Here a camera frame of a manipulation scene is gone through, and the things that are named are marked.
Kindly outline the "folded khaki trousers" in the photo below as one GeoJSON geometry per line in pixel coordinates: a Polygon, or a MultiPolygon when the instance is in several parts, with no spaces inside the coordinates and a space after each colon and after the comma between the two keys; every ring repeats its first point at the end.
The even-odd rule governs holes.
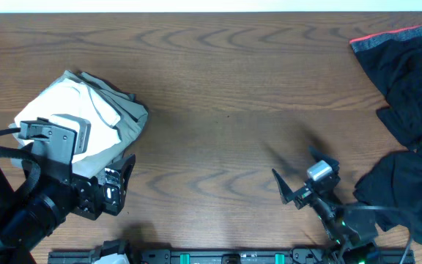
{"type": "MultiPolygon", "coordinates": [[[[92,177],[115,159],[120,158],[125,149],[138,138],[147,123],[148,112],[144,106],[135,102],[134,94],[117,92],[110,84],[107,84],[105,81],[86,72],[74,73],[66,70],[63,75],[52,84],[66,78],[87,84],[87,86],[94,89],[106,103],[112,106],[121,117],[121,120],[114,126],[114,128],[118,130],[121,139],[119,144],[96,155],[88,156],[78,162],[74,163],[72,161],[73,172],[75,174],[84,177],[92,177]]],[[[10,124],[9,127],[18,128],[15,123],[10,124]]]]}

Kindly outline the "white printed t-shirt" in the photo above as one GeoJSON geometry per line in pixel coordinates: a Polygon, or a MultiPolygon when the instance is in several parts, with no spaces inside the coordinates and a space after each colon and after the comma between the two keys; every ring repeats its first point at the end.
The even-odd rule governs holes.
{"type": "Polygon", "coordinates": [[[59,124],[60,114],[79,117],[91,125],[86,151],[74,155],[74,163],[121,142],[118,130],[114,128],[121,120],[118,112],[87,84],[67,78],[43,90],[16,115],[14,123],[19,127],[22,121],[42,117],[54,118],[55,123],[59,124]]]}

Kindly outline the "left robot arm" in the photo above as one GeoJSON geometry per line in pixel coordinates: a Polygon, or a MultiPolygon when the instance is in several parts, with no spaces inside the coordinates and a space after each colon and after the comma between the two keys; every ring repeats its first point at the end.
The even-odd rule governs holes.
{"type": "Polygon", "coordinates": [[[118,215],[136,162],[130,155],[100,177],[75,175],[59,163],[21,149],[0,147],[0,158],[19,159],[25,182],[13,190],[0,168],[0,263],[33,263],[30,251],[73,213],[89,220],[118,215]]]}

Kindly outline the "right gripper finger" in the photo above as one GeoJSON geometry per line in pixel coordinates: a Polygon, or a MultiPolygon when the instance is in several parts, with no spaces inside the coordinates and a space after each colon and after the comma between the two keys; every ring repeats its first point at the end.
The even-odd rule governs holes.
{"type": "Polygon", "coordinates": [[[282,176],[278,174],[278,172],[275,169],[272,169],[273,176],[275,178],[275,181],[278,185],[279,194],[281,197],[281,201],[283,204],[288,204],[294,199],[294,192],[291,190],[291,188],[286,184],[282,176]]]}
{"type": "Polygon", "coordinates": [[[324,153],[318,151],[315,147],[309,146],[308,150],[312,158],[316,162],[325,161],[334,172],[339,172],[339,161],[334,158],[331,158],[329,155],[325,155],[324,153]]]}

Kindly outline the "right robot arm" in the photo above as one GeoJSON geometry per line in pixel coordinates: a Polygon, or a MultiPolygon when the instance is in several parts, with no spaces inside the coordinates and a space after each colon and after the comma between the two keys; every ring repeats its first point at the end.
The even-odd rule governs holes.
{"type": "Polygon", "coordinates": [[[381,263],[374,212],[359,202],[342,203],[334,192],[341,180],[339,162],[313,147],[309,152],[315,164],[306,170],[306,181],[296,191],[272,170],[282,203],[292,202],[298,210],[309,206],[316,212],[329,239],[336,243],[322,254],[323,263],[381,263]]]}

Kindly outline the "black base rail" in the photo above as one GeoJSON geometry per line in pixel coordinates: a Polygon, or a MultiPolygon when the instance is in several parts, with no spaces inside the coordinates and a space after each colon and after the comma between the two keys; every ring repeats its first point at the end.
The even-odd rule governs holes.
{"type": "Polygon", "coordinates": [[[413,250],[380,249],[374,243],[348,249],[342,255],[331,249],[296,246],[281,250],[179,250],[136,249],[128,241],[106,241],[91,250],[56,250],[48,264],[415,264],[413,250]]]}

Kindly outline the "black garment red trim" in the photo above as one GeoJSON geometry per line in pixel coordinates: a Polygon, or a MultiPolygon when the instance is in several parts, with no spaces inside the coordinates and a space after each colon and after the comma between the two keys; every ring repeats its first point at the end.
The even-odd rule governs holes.
{"type": "Polygon", "coordinates": [[[384,231],[402,225],[422,245],[422,25],[371,34],[349,43],[360,66],[384,96],[376,114],[404,146],[381,158],[355,186],[367,205],[397,208],[380,211],[384,231]]]}

